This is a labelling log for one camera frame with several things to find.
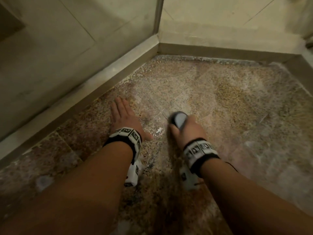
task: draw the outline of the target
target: person's right hand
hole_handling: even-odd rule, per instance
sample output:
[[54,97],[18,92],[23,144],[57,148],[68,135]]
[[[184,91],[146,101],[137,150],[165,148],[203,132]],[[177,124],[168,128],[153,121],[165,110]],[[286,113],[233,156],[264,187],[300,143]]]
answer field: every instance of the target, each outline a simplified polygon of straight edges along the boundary
[[183,150],[185,145],[196,138],[204,138],[207,140],[207,134],[200,124],[196,122],[194,115],[188,116],[185,126],[180,131],[175,125],[169,125],[171,132],[176,139],[178,147]]

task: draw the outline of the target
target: black and white wristband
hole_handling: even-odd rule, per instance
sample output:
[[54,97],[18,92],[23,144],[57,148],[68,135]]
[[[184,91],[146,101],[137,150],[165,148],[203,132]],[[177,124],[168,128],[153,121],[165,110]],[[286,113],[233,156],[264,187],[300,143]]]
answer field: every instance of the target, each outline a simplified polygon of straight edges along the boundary
[[141,148],[142,138],[140,134],[133,128],[123,127],[117,129],[113,134],[110,135],[108,140],[104,143],[103,146],[106,146],[112,142],[124,142],[127,143],[133,150],[133,160],[131,164],[134,165],[135,161],[139,156],[139,151]]
[[204,138],[196,138],[190,141],[184,147],[184,154],[188,160],[188,166],[191,173],[195,173],[202,178],[200,168],[203,163],[211,158],[219,158],[217,151],[212,148],[212,145]]

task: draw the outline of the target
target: speckled floor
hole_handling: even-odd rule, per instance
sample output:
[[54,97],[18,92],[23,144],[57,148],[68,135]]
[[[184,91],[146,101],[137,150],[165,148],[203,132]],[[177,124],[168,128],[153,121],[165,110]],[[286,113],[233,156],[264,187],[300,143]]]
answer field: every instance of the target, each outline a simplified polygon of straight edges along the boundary
[[205,186],[182,188],[166,134],[175,110],[195,114],[240,173],[313,214],[313,104],[297,81],[277,64],[157,56],[0,171],[2,219],[101,148],[118,95],[155,139],[138,186],[123,191],[115,234],[230,233]]

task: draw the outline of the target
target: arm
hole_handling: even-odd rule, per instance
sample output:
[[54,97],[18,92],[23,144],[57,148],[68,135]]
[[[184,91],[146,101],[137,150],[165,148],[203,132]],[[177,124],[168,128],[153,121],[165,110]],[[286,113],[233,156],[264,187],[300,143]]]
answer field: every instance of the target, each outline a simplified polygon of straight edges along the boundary
[[[116,103],[111,132],[127,126],[151,139],[128,102],[117,98]],[[106,145],[4,223],[1,234],[109,234],[132,157],[124,142]]]
[[[196,138],[207,138],[193,116],[182,132],[170,129],[183,149]],[[205,161],[200,174],[234,234],[313,234],[313,218],[258,186],[217,158]]]

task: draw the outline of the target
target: tile floor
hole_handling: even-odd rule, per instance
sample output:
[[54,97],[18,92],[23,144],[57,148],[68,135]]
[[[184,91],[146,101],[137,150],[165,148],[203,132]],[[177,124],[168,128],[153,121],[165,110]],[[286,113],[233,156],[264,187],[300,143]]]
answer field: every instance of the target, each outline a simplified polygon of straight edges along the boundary
[[141,151],[139,184],[123,191],[114,234],[230,234],[205,186],[182,188],[166,133],[175,110],[195,114],[240,173],[313,214],[312,97],[298,82],[277,64],[161,55],[0,171],[2,220],[101,148],[118,95],[154,140]]
[[295,32],[307,0],[164,0],[163,19]]

